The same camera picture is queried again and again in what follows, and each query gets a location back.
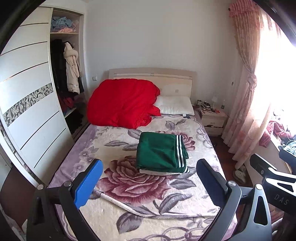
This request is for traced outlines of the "white sliding wardrobe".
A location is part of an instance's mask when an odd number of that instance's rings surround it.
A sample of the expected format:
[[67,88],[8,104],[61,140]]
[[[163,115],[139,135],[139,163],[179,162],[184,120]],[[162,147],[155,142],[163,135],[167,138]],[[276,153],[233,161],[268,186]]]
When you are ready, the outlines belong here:
[[[53,16],[78,20],[74,33],[52,33]],[[49,184],[86,128],[84,15],[61,6],[36,8],[1,51],[1,125],[13,164],[34,185]],[[80,94],[67,88],[65,42],[78,52]]]

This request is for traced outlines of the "pink floral curtain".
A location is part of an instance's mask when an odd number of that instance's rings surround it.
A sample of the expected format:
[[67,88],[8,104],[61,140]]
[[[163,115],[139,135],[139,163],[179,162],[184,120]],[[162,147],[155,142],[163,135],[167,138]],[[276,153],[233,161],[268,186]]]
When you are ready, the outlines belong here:
[[238,169],[247,161],[269,123],[271,88],[278,71],[273,53],[284,33],[254,1],[235,1],[230,5],[229,17],[243,69],[222,139]]

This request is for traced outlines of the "beige headboard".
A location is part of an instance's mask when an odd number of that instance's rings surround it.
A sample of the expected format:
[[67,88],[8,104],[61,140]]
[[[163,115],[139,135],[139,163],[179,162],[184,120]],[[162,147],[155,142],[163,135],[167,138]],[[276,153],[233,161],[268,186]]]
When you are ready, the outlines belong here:
[[109,70],[109,78],[149,80],[160,89],[162,96],[187,96],[190,98],[197,73],[169,68],[117,68]]

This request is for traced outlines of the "white pillow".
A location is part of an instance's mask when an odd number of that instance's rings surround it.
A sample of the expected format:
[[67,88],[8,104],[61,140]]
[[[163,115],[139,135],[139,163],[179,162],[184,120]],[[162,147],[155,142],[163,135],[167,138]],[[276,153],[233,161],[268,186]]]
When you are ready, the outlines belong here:
[[154,103],[161,114],[194,115],[194,109],[187,96],[158,96]]

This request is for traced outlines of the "clothes pile on windowsill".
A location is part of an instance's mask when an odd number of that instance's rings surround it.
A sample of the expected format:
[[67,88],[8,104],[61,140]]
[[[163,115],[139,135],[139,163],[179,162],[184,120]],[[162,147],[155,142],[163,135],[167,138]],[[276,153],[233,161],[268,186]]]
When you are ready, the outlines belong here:
[[268,111],[266,127],[258,145],[267,148],[272,137],[279,140],[281,146],[287,146],[295,142],[295,128],[288,124],[283,115],[277,115],[272,111]]

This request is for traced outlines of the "red quilt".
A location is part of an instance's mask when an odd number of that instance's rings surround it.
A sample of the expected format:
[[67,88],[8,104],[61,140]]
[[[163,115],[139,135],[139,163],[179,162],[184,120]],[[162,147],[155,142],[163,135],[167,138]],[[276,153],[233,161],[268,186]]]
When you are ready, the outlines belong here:
[[149,80],[106,79],[100,83],[87,105],[88,122],[95,126],[136,129],[160,116],[154,106],[160,89]]

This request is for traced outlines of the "floral bed blanket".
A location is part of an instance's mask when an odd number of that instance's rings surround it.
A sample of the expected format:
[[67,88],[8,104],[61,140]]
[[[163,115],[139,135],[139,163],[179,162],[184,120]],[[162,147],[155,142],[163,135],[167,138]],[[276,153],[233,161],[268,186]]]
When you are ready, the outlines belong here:
[[[182,135],[188,171],[171,176],[140,173],[136,152],[142,132]],[[157,116],[136,130],[90,125],[50,186],[74,180],[94,159],[103,162],[103,173],[80,211],[101,240],[198,240],[219,212],[196,173],[199,159],[222,172],[198,117]]]

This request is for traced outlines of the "folded clothes on shelf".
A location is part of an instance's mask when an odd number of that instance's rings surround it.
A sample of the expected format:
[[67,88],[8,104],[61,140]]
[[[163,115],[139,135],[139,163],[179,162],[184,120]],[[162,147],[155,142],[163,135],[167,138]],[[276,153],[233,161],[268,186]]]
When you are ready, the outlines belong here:
[[53,16],[51,19],[52,33],[74,33],[77,30],[78,20],[71,20],[65,16]]

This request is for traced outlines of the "white slippers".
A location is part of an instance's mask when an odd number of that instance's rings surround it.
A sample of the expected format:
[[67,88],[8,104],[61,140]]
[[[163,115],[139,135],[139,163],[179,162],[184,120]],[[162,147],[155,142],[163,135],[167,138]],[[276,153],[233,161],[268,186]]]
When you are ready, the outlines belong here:
[[246,167],[242,165],[239,169],[233,171],[233,177],[235,180],[242,184],[246,183]]

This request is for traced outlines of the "white nightstand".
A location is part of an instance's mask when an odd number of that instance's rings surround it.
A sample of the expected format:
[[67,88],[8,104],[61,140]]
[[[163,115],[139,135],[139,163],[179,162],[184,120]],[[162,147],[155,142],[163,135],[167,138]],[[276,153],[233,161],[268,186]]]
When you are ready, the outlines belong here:
[[201,123],[205,128],[208,136],[220,136],[222,135],[224,124],[227,121],[227,115],[219,111],[218,113],[212,111],[206,111],[199,109],[201,117]]

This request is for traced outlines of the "beige hanging coat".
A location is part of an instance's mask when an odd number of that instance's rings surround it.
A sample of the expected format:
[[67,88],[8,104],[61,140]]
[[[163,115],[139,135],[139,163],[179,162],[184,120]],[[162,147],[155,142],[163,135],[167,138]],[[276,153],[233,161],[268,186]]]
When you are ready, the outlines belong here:
[[66,77],[67,88],[69,92],[80,94],[78,78],[80,73],[78,70],[77,58],[78,52],[73,49],[69,42],[65,42],[64,59],[66,60]]

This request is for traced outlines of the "green varsity jacket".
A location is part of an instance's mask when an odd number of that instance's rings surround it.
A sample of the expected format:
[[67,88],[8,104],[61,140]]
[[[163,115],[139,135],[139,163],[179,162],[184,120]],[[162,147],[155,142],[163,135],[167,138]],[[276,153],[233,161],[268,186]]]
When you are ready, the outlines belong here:
[[188,152],[182,135],[143,132],[137,145],[136,167],[159,173],[188,173]]

